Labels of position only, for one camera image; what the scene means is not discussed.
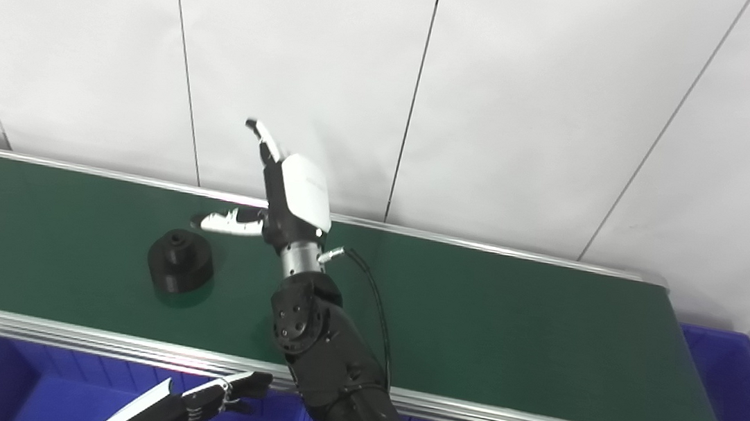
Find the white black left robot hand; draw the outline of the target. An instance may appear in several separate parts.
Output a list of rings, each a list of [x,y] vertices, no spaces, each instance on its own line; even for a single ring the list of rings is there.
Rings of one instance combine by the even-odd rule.
[[[165,379],[104,421],[209,421],[230,411],[247,415],[252,407],[242,399],[262,399],[272,381],[271,373],[237,372],[175,393],[172,380]]]

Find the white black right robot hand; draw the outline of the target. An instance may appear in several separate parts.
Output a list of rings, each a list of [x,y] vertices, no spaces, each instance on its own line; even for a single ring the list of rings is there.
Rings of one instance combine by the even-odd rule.
[[[235,206],[202,213],[191,226],[205,232],[261,237],[281,252],[299,243],[322,250],[331,231],[329,187],[322,169],[299,153],[287,153],[258,119],[246,121],[259,139],[266,207]]]

